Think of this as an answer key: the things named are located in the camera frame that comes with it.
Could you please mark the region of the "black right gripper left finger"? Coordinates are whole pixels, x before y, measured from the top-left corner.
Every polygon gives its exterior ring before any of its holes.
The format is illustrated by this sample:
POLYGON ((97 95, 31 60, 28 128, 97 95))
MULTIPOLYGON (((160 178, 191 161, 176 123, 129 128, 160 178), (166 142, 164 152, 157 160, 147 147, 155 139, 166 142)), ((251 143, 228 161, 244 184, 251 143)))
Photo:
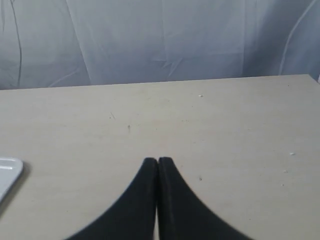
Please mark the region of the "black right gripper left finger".
POLYGON ((113 205, 70 240, 152 240, 158 187, 158 162, 148 157, 113 205))

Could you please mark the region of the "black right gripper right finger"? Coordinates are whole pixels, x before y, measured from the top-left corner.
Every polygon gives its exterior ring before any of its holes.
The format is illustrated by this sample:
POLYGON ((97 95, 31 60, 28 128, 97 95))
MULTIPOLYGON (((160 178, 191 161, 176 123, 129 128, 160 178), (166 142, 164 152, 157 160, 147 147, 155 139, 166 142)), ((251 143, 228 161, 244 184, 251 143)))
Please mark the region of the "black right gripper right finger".
POLYGON ((161 240, 249 240, 214 214, 191 190, 170 157, 158 160, 158 231, 161 240))

